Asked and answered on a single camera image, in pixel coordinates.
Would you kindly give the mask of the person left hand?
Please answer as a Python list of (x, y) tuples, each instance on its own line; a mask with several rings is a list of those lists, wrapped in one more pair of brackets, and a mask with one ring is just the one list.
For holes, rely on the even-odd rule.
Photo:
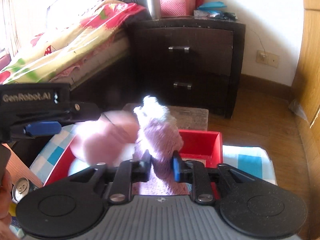
[(0, 239), (1, 240), (18, 240), (16, 235), (10, 230), (11, 215), (9, 206), (11, 203), (12, 179), (8, 170), (5, 171), (1, 185), (1, 202), (0, 202)]

